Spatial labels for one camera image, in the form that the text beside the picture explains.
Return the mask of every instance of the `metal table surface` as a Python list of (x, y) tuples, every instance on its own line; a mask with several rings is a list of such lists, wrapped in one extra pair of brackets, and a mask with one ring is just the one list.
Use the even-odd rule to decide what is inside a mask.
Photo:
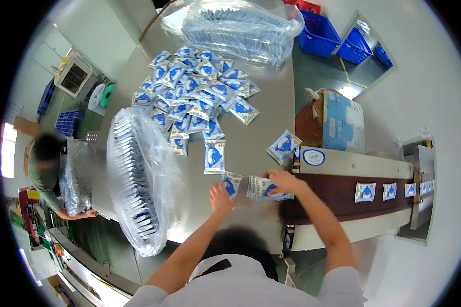
[[(107, 191), (108, 185), (102, 167), (105, 167), (106, 139), (111, 119), (120, 108), (130, 106), (133, 93), (140, 91), (139, 86), (147, 76), (152, 76), (153, 70), (148, 67), (150, 61), (162, 50), (175, 52), (183, 45), (184, 42), (176, 36), (166, 34), (160, 27), (160, 18), (157, 19), (142, 41), (141, 47), (135, 49), (126, 63), (112, 93), (98, 136), (99, 166), (94, 174), (96, 180), (93, 185), (92, 204), (94, 209), (114, 220), (117, 218)], [(222, 227), (235, 224), (249, 227), (264, 239), (271, 254), (280, 254), (284, 226), (279, 220), (279, 203), (252, 201), (246, 197), (246, 189), (249, 175), (264, 176), (269, 169), (280, 168), (265, 149), (276, 141), (285, 129), (294, 131), (295, 96), (292, 58), (289, 57), (283, 67), (268, 70), (240, 59), (235, 60), (234, 67), (248, 72), (249, 78), (261, 89), (261, 92), (248, 100), (261, 113), (247, 127), (231, 113), (224, 114), (220, 121), (227, 140), (226, 170), (245, 177), (238, 191), (237, 205)], [(204, 152), (203, 137), (198, 135), (194, 142), (188, 144), (188, 156), (176, 156), (190, 194), (187, 201), (179, 204), (177, 208), (179, 223), (169, 233), (171, 241), (183, 242), (206, 221), (212, 212), (208, 192), (212, 185), (221, 181), (221, 175), (203, 174)]]

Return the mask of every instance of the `circular logo sticker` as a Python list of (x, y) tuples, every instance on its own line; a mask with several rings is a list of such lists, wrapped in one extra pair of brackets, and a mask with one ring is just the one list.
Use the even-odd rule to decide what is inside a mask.
[(326, 156), (324, 155), (324, 152), (315, 150), (315, 149), (308, 149), (304, 150), (302, 153), (302, 158), (304, 161), (312, 166), (319, 166), (323, 164), (323, 162), (326, 159)]

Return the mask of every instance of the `floor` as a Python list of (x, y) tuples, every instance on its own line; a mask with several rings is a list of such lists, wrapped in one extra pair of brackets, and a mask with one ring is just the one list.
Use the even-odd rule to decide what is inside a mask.
[[(302, 53), (297, 40), (292, 53), (295, 79), (295, 113), (304, 107), (309, 99), (305, 87), (335, 89), (348, 98), (358, 95), (363, 89), (380, 77), (386, 68), (376, 57), (369, 57), (360, 65), (343, 61), (338, 56), (321, 58)], [(56, 118), (62, 111), (84, 109), (86, 114), (80, 122), (76, 137), (85, 138), (87, 131), (99, 130), (102, 116), (86, 109), (85, 103), (77, 103), (60, 90), (53, 95), (46, 115), (41, 118), (42, 129), (55, 126)], [(73, 221), (76, 244), (90, 254), (97, 262), (109, 266), (111, 270), (136, 283), (143, 284), (178, 247), (168, 241), (166, 248), (155, 257), (141, 257), (136, 254), (126, 240), (119, 224), (103, 217)], [(296, 263), (295, 273), (300, 275), (305, 290), (317, 295), (326, 262), (324, 249), (289, 253)], [(275, 257), (280, 282), (284, 282), (287, 267), (283, 260)]]

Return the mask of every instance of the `cable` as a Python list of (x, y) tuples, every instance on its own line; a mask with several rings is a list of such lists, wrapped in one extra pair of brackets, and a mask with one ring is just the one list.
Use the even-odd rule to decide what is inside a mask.
[(299, 277), (301, 276), (301, 274), (304, 273), (307, 269), (309, 269), (309, 268), (311, 268), (311, 267), (317, 265), (318, 263), (320, 263), (320, 262), (323, 261), (323, 260), (326, 260), (326, 257), (323, 258), (323, 259), (321, 259), (321, 260), (319, 260), (319, 261), (314, 262), (313, 264), (311, 264), (311, 265), (309, 265), (309, 266), (307, 266), (304, 270), (302, 270), (302, 271), (299, 273), (299, 275), (297, 275), (297, 278), (299, 278)]

